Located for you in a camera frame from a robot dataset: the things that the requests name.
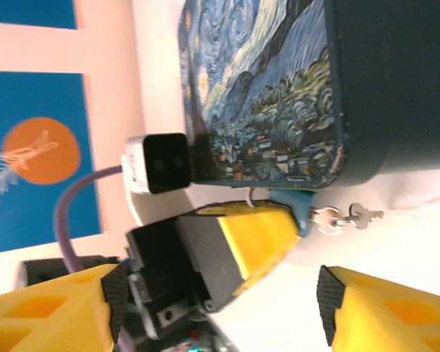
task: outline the blue poster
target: blue poster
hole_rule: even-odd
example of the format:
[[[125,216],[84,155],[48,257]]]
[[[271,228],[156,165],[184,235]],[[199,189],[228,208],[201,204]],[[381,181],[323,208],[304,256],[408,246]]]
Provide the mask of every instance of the blue poster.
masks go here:
[[[0,252],[53,242],[57,199],[91,171],[82,76],[0,72]],[[68,221],[72,238],[100,233],[94,186]]]
[[[0,0],[0,23],[76,29],[72,0]]]

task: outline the metal ring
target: metal ring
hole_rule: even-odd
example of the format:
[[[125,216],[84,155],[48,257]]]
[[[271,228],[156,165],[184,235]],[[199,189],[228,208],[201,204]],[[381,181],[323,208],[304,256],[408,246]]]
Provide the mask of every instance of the metal ring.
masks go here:
[[[348,223],[349,223],[349,221],[346,218],[331,220],[332,226],[344,227]]]
[[[254,200],[252,199],[254,190],[255,188],[251,187],[251,188],[247,188],[245,192],[246,204],[251,208],[257,208],[257,206],[254,205]]]

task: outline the wire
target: wire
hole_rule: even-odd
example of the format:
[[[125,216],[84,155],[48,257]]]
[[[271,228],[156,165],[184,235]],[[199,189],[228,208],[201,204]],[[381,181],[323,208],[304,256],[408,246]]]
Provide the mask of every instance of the wire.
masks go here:
[[[60,245],[60,250],[64,257],[64,263],[70,273],[83,270],[80,258],[77,257],[75,249],[70,241],[70,233],[68,231],[68,208],[73,198],[86,186],[99,180],[100,178],[119,174],[122,172],[122,167],[113,166],[107,169],[98,170],[88,175],[83,176],[74,183],[72,183],[60,196],[54,208],[54,235],[57,243]],[[121,352],[135,352],[135,345],[129,333],[121,327],[119,332],[119,339],[117,344]]]

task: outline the yellow 3d-printed part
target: yellow 3d-printed part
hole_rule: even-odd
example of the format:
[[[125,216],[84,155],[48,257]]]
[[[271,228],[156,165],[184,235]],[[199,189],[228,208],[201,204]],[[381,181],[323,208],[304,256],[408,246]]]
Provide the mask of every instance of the yellow 3d-printed part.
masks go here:
[[[112,351],[127,295],[121,269],[101,265],[1,295],[0,352]]]
[[[218,217],[241,277],[239,295],[272,271],[300,241],[298,226],[288,209],[282,207],[235,208]]]
[[[440,296],[325,266],[317,294],[333,352],[440,352]]]

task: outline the poster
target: poster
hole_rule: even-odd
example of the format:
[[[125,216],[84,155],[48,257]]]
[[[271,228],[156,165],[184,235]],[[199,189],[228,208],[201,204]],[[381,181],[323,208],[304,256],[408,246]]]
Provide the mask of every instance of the poster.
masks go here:
[[[72,0],[0,0],[0,23],[76,29]]]
[[[188,0],[179,47],[195,182],[311,188],[335,175],[323,0]]]
[[[54,241],[60,194],[92,171],[83,77],[0,72],[0,252]],[[72,238],[100,233],[95,187],[72,202]]]

